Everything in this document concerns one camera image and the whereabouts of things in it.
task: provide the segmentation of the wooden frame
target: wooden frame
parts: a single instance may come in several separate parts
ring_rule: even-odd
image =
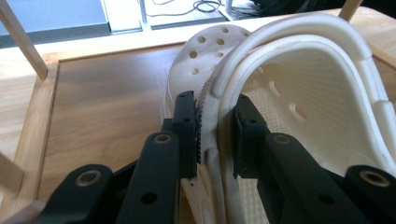
[[[339,10],[332,10],[330,12],[336,15],[338,11]],[[250,23],[234,21],[233,24],[243,26],[253,31],[265,23],[278,20],[279,18],[282,17],[259,19],[257,22]],[[199,30],[205,29],[207,26],[210,25],[155,31],[155,35],[151,36],[152,38],[147,38],[148,33],[113,36],[112,43],[117,43],[116,45],[106,45],[106,39],[99,38],[97,40],[93,40],[93,42],[98,41],[93,44],[94,47],[78,51],[74,50],[71,52],[45,55],[43,61],[48,67],[48,77],[45,79],[38,77],[35,82],[31,102],[29,104],[26,120],[21,133],[21,139],[14,160],[14,163],[17,166],[23,167],[25,172],[21,191],[16,198],[9,196],[5,197],[0,211],[0,217],[9,217],[10,215],[15,214],[24,206],[36,199],[60,63],[101,55],[123,53],[132,50],[148,48],[159,49],[163,46],[181,45],[188,40],[191,35],[197,33]],[[391,68],[395,68],[394,66],[396,62],[392,56],[389,56],[377,47],[372,46],[372,49],[375,53],[375,58],[388,64]]]

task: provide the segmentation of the wooden rod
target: wooden rod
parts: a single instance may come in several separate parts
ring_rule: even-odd
[[[21,190],[23,171],[0,152],[0,190],[11,197]]]
[[[346,0],[338,16],[346,21],[350,21],[362,1],[363,0]]]
[[[22,53],[33,66],[35,72],[41,79],[47,77],[48,68],[29,36],[23,30],[20,22],[9,6],[7,0],[0,0],[0,21],[4,24],[15,43],[20,47]]]

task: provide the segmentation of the black cable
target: black cable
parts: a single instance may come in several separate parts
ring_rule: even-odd
[[[156,4],[154,2],[154,0],[151,0],[151,1],[157,6],[162,6],[162,5],[168,4],[170,2],[173,2],[175,0],[169,0],[167,2],[160,3],[160,4]],[[210,9],[203,9],[202,6],[209,6],[211,8]],[[221,6],[221,0],[199,0],[199,1],[194,2],[192,4],[192,9],[190,9],[190,10],[188,10],[186,12],[175,13],[175,14],[155,14],[155,15],[146,14],[146,15],[149,16],[149,17],[183,16],[183,15],[186,15],[186,14],[189,14],[189,13],[193,12],[194,10],[198,10],[198,11],[204,12],[204,13],[209,13],[209,12],[216,11],[219,8],[219,6]]]
[[[256,5],[255,7],[231,7],[231,12],[239,20],[257,18],[262,15],[262,9]]]

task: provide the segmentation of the wooden table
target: wooden table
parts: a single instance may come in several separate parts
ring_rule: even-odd
[[[339,10],[327,12],[336,15]],[[254,31],[277,19],[231,23]],[[396,105],[396,20],[361,7],[351,23],[382,55],[383,62],[375,61]],[[48,132],[40,135],[45,138],[44,153],[37,156],[43,162],[26,168],[34,160],[25,158],[30,152],[20,151],[23,141],[15,156],[15,161],[26,160],[20,166],[28,175],[38,172],[36,180],[25,179],[36,190],[23,189],[29,192],[20,195],[22,200],[4,199],[1,218],[35,198],[47,199],[81,165],[101,163],[116,171],[136,160],[146,137],[160,130],[160,104],[173,59],[183,42],[209,25],[36,46],[52,74],[45,92],[34,93],[32,99],[33,69],[18,49],[0,49],[0,150],[13,159],[20,135],[30,133],[29,116],[43,108],[49,113],[44,117]],[[183,214],[191,220],[189,213]]]

